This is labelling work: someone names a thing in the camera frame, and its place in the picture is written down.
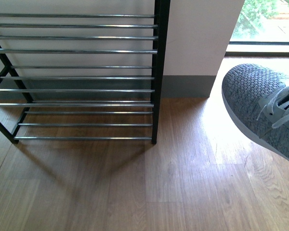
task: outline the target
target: wooden floor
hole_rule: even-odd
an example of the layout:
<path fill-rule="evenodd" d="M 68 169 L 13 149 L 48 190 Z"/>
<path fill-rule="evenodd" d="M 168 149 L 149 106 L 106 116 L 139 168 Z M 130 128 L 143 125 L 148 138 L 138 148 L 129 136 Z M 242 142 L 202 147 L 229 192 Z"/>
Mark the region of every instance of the wooden floor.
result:
<path fill-rule="evenodd" d="M 221 99 L 163 99 L 157 145 L 0 134 L 0 231 L 289 231 L 289 162 L 242 135 Z M 12 112 L 0 117 L 12 125 Z"/>

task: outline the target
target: chrome bar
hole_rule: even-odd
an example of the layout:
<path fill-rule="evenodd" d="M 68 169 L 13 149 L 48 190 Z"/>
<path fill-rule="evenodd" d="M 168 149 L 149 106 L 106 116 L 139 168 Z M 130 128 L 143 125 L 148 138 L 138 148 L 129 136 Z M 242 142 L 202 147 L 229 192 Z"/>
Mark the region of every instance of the chrome bar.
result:
<path fill-rule="evenodd" d="M 154 18 L 152 14 L 36 14 L 0 13 L 0 17 L 19 18 Z"/>
<path fill-rule="evenodd" d="M 151 127 L 152 124 L 44 124 L 44 123 L 19 123 L 26 127 Z"/>
<path fill-rule="evenodd" d="M 15 137 L 16 140 L 56 140 L 56 141 L 150 141 L 151 137 Z"/>
<path fill-rule="evenodd" d="M 151 66 L 11 66 L 12 69 L 152 69 Z"/>
<path fill-rule="evenodd" d="M 44 50 L 44 49 L 3 49 L 0 54 L 157 54 L 157 50 Z"/>
<path fill-rule="evenodd" d="M 72 29 L 155 29 L 157 25 L 73 25 L 73 24 L 25 24 L 25 23 L 0 23 L 0 28 L 72 28 Z"/>
<path fill-rule="evenodd" d="M 30 115 L 151 115 L 153 112 L 32 112 L 28 111 L 26 114 Z"/>
<path fill-rule="evenodd" d="M 1 77 L 10 80 L 153 80 L 151 76 L 18 76 Z"/>
<path fill-rule="evenodd" d="M 135 93 L 152 93 L 154 90 L 143 90 L 143 89 L 0 89 L 0 92 L 15 92 L 15 93 L 24 93 L 24 92 L 32 92 L 32 93 L 41 93 L 41 92 L 135 92 Z"/>
<path fill-rule="evenodd" d="M 33 103 L 150 103 L 149 100 L 37 100 Z"/>
<path fill-rule="evenodd" d="M 158 36 L 123 37 L 123 36 L 8 36 L 0 35 L 0 40 L 158 40 Z"/>
<path fill-rule="evenodd" d="M 152 103 L 0 103 L 0 107 L 153 107 Z"/>

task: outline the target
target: gray baseboard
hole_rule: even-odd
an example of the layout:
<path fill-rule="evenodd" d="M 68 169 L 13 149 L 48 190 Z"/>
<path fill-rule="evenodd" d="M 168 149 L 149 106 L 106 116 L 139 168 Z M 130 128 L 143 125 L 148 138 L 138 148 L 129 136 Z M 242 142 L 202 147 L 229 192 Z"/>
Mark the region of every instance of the gray baseboard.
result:
<path fill-rule="evenodd" d="M 162 98 L 209 97 L 216 76 L 164 76 Z"/>
<path fill-rule="evenodd" d="M 163 86 L 162 86 L 162 98 L 195 98 L 195 97 L 209 97 L 211 93 L 212 86 L 214 84 L 216 76 L 164 76 Z M 141 82 L 141 81 L 130 81 L 128 84 L 119 82 L 109 82 L 109 81 L 100 81 L 100 82 L 90 82 L 90 81 L 39 81 L 38 84 L 32 85 L 31 82 L 25 82 L 28 88 L 35 89 L 102 89 L 108 88 L 111 89 L 113 84 L 116 85 L 118 89 L 147 89 L 150 87 L 150 82 Z M 0 88 L 10 88 L 16 89 L 17 86 L 12 81 L 4 81 L 0 85 Z M 41 94 L 34 94 L 35 99 L 44 99 Z M 134 94 L 133 97 L 147 98 L 149 95 L 143 94 Z M 48 95 L 49 99 L 58 99 L 68 97 L 68 95 L 60 93 L 52 93 Z M 131 95 L 128 94 L 86 94 L 86 93 L 75 93 L 73 98 L 131 98 Z M 0 93 L 0 99 L 23 99 L 20 93 Z"/>

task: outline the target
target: white wall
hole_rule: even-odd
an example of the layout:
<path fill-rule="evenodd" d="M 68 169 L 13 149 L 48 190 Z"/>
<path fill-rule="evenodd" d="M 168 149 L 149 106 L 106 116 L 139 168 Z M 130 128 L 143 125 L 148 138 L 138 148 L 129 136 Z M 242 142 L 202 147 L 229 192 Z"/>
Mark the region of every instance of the white wall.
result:
<path fill-rule="evenodd" d="M 244 0 L 172 0 L 165 75 L 215 76 Z"/>
<path fill-rule="evenodd" d="M 172 0 L 164 74 L 215 76 L 243 2 L 244 0 Z M 153 0 L 0 0 L 0 13 L 151 14 L 153 8 Z M 14 44 L 8 44 L 8 46 L 14 45 L 21 47 L 23 42 L 15 41 Z M 46 45 L 47 48 L 53 48 L 57 47 L 58 43 L 47 42 Z M 106 48 L 111 47 L 112 44 L 108 43 L 105 46 Z M 122 46 L 134 48 L 139 44 L 124 43 Z M 145 42 L 140 44 L 140 47 L 145 46 Z M 17 64 L 32 62 L 30 55 L 23 57 L 21 60 L 15 60 L 15 62 L 18 62 Z M 41 58 L 41 61 L 43 60 L 46 64 L 53 64 L 54 62 L 50 56 Z M 63 60 L 83 63 L 77 56 L 73 60 L 68 58 L 63 58 Z M 99 61 L 89 58 L 84 61 L 84 64 L 88 64 L 88 62 L 103 64 L 106 61 L 109 61 L 109 56 L 102 57 Z M 119 56 L 115 56 L 112 62 L 119 64 L 121 61 Z M 150 57 L 140 60 L 131 57 L 127 61 L 131 64 L 150 63 Z"/>

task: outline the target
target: black metal frame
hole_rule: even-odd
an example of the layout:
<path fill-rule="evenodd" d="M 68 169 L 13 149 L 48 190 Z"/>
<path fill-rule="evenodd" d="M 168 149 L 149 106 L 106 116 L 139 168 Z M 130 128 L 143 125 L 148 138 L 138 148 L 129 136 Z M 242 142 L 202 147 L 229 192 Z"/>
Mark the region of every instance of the black metal frame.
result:
<path fill-rule="evenodd" d="M 264 41 L 230 41 L 229 45 L 260 45 L 260 46 L 289 46 L 289 42 L 264 42 Z M 227 51 L 225 56 L 245 57 L 289 57 L 289 52 L 276 51 Z"/>
<path fill-rule="evenodd" d="M 22 113 L 18 118 L 12 131 L 0 122 L 0 131 L 12 142 L 18 143 L 19 140 L 39 139 L 39 140 L 151 140 L 153 144 L 157 143 L 158 134 L 158 118 L 160 108 L 161 86 L 164 71 L 166 40 L 168 30 L 168 20 L 170 11 L 170 0 L 155 0 L 155 12 L 153 15 L 126 15 L 126 14 L 16 14 L 16 13 L 0 13 L 0 17 L 29 17 L 29 18 L 154 18 L 153 25 L 39 25 L 39 24 L 0 24 L 0 27 L 13 28 L 142 28 L 152 29 L 153 36 L 149 37 L 106 37 L 106 36 L 13 36 L 0 35 L 0 40 L 151 40 L 153 42 L 152 50 L 33 50 L 33 49 L 5 49 L 0 45 L 0 60 L 4 64 L 4 68 L 0 72 L 0 84 L 3 80 L 13 80 L 18 89 L 0 89 L 3 92 L 19 92 L 22 93 L 26 99 L 26 103 L 0 103 L 0 107 L 23 107 Z M 14 66 L 7 57 L 7 53 L 54 53 L 54 54 L 151 54 L 152 66 Z M 79 89 L 27 89 L 23 80 L 34 79 L 33 77 L 21 77 L 18 75 L 16 69 L 30 68 L 30 69 L 109 69 L 109 68 L 129 68 L 129 69 L 152 69 L 151 76 L 76 76 L 76 77 L 39 77 L 41 79 L 139 79 L 150 80 L 150 90 L 79 90 Z M 35 101 L 31 93 L 33 92 L 144 92 L 150 93 L 150 101 Z M 102 114 L 102 115 L 152 115 L 152 124 L 38 124 L 38 123 L 24 123 L 27 115 L 36 114 L 37 112 L 30 111 L 31 107 L 143 107 L 152 108 L 152 112 L 41 112 L 42 115 L 69 115 L 69 114 Z M 31 127 L 152 127 L 152 137 L 21 137 L 17 133 L 21 126 Z"/>

